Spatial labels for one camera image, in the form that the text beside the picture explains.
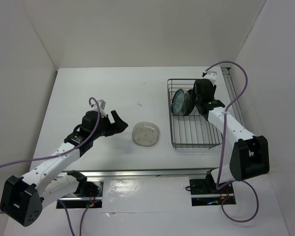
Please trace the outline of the blue floral ceramic plate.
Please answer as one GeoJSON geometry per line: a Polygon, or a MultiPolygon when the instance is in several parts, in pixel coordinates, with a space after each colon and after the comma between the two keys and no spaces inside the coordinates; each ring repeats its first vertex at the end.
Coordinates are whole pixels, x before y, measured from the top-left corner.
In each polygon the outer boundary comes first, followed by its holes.
{"type": "Polygon", "coordinates": [[[174,116],[182,116],[186,112],[186,102],[188,99],[188,95],[185,90],[178,89],[172,99],[172,114],[174,116]]]}

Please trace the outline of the clear glass plate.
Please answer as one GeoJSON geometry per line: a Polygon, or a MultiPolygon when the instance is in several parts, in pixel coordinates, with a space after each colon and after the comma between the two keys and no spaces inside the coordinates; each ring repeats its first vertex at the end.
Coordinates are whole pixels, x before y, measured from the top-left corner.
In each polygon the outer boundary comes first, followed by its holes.
{"type": "Polygon", "coordinates": [[[184,90],[184,95],[185,95],[185,101],[184,101],[184,106],[185,106],[185,112],[184,115],[188,115],[189,111],[189,105],[190,105],[190,95],[187,90],[184,90]]]}

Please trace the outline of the black round plate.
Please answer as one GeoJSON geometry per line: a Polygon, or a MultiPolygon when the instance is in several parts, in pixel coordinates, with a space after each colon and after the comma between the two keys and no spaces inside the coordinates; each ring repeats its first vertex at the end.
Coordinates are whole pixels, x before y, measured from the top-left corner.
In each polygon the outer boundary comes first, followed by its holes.
{"type": "Polygon", "coordinates": [[[189,93],[189,102],[187,106],[187,111],[185,113],[186,116],[190,115],[191,112],[194,110],[195,103],[196,103],[196,94],[193,89],[188,90],[189,93]]]}

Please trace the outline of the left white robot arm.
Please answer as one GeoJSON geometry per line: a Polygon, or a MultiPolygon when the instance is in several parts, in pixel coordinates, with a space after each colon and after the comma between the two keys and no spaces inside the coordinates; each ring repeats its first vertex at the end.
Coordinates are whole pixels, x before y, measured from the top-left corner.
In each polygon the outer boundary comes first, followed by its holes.
{"type": "Polygon", "coordinates": [[[91,149],[96,139],[121,133],[128,127],[116,111],[111,115],[114,122],[103,111],[86,112],[81,124],[64,139],[52,158],[21,177],[9,177],[4,184],[0,211],[27,227],[45,207],[61,197],[71,193],[84,195],[88,185],[85,175],[69,171],[60,179],[57,176],[91,149]]]}

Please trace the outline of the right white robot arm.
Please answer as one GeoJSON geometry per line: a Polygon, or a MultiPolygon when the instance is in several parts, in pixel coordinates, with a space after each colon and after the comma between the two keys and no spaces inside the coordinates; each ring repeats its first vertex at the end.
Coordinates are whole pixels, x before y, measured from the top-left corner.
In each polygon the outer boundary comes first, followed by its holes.
{"type": "Polygon", "coordinates": [[[194,83],[195,106],[198,112],[222,133],[221,155],[225,145],[232,146],[230,162],[211,170],[211,177],[205,180],[205,188],[210,193],[217,192],[222,183],[243,181],[265,175],[269,172],[268,141],[264,136],[256,136],[245,129],[228,111],[225,105],[214,98],[216,85],[209,79],[197,79],[194,83]]]}

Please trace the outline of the smoky grey glass plate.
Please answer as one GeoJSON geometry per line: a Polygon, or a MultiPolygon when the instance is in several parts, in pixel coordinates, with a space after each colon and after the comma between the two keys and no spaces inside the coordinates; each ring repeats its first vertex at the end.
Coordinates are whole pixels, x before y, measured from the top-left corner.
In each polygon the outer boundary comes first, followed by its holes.
{"type": "Polygon", "coordinates": [[[132,131],[132,140],[142,147],[151,147],[157,144],[160,136],[158,126],[151,122],[139,122],[132,131]]]}

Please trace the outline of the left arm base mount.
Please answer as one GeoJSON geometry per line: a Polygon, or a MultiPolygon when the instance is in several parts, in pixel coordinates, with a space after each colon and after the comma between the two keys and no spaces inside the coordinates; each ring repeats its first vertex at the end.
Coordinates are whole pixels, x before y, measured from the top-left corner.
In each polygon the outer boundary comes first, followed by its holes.
{"type": "Polygon", "coordinates": [[[102,208],[104,182],[101,180],[88,181],[81,193],[71,193],[60,198],[68,209],[102,208]]]}

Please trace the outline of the aluminium rail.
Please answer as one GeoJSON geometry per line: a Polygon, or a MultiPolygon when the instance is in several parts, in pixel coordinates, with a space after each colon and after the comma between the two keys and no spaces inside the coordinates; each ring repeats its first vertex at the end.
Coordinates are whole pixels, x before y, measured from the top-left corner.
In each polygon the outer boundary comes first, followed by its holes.
{"type": "Polygon", "coordinates": [[[173,176],[205,176],[208,168],[196,169],[151,169],[151,170],[121,170],[121,171],[81,171],[87,177],[107,178],[107,177],[173,177],[173,176]]]}

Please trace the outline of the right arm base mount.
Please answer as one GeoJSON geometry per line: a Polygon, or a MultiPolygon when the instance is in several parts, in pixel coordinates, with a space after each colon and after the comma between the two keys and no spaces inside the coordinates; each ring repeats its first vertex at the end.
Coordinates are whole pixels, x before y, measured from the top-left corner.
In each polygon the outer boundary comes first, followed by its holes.
{"type": "Polygon", "coordinates": [[[188,177],[189,183],[185,190],[191,195],[191,206],[220,206],[222,203],[224,205],[236,205],[232,184],[217,190],[212,177],[206,177],[206,174],[192,174],[188,177]]]}

